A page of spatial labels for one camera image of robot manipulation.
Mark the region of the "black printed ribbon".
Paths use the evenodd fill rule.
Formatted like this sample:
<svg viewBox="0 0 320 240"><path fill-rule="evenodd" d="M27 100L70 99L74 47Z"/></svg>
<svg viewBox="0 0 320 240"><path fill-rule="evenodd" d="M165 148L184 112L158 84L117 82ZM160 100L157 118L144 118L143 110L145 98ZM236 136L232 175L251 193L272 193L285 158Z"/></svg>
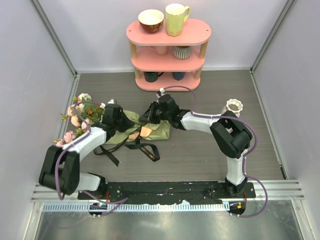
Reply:
<svg viewBox="0 0 320 240"><path fill-rule="evenodd" d="M127 137L125 140L116 144L114 147L110 149L104 148L102 145L99 146L101 152L97 152L96 149L93 150L93 153L96 156L107 156L117 167L120 164L120 161L113 155L115 151L117 151L120 147L125 146L130 150L140 150L143 152L151 161L156 162L160 160L160 153L158 148L152 143L141 143L141 137L137 137L134 140L133 144L126 143L129 138Z"/></svg>

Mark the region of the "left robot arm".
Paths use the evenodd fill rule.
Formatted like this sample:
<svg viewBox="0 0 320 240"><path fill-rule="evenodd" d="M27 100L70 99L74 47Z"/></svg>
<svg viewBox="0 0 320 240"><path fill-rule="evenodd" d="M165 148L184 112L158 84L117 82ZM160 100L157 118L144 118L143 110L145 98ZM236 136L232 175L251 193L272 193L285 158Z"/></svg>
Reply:
<svg viewBox="0 0 320 240"><path fill-rule="evenodd" d="M119 104L108 103L102 120L93 124L88 131L63 147L50 146L44 158L39 175L39 184L56 190L63 200L65 195L76 191L89 191L93 198L100 200L107 192L102 176L81 173L80 162L95 148L105 144L116 132L124 132L134 125Z"/></svg>

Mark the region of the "green orange wrapping paper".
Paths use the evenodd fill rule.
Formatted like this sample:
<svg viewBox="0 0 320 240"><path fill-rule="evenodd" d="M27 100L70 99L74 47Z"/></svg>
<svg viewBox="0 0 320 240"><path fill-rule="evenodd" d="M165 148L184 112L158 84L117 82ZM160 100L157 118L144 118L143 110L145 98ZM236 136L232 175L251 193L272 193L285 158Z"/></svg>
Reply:
<svg viewBox="0 0 320 240"><path fill-rule="evenodd" d="M105 145L117 145L123 142L132 142L137 137L142 137L144 140L157 141L168 140L170 138L171 125L167 120L161 120L159 124L142 123L139 121L139 115L133 111L124 110L124 114L133 122L133 126L125 132L116 131Z"/></svg>

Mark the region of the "pink artificial flower bouquet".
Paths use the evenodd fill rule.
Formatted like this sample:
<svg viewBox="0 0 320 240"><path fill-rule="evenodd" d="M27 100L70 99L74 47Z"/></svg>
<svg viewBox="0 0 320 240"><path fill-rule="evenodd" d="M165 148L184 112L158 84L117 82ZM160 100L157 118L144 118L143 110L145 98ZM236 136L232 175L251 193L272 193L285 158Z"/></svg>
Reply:
<svg viewBox="0 0 320 240"><path fill-rule="evenodd" d="M105 108L101 108L101 103L93 103L92 97L88 93L81 93L72 98L74 104L67 109L67 114L62 115L61 119L69 120L75 127L75 130L67 131L63 138L55 139L54 145L56 147L63 147L64 145L72 143L89 130L89 126L100 122Z"/></svg>

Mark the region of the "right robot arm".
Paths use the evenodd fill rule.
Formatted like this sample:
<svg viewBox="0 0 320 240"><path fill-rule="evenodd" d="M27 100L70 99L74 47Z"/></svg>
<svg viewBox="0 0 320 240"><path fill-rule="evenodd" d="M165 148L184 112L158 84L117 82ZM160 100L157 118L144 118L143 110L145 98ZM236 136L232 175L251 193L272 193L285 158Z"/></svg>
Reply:
<svg viewBox="0 0 320 240"><path fill-rule="evenodd" d="M195 113L180 108L169 94L157 91L156 95L157 100L150 104L139 120L145 124L168 121L175 129L194 130L213 135L220 151L227 159L226 193L233 198L242 194L248 180L243 171L243 158L253 139L244 123L230 110L216 115Z"/></svg>

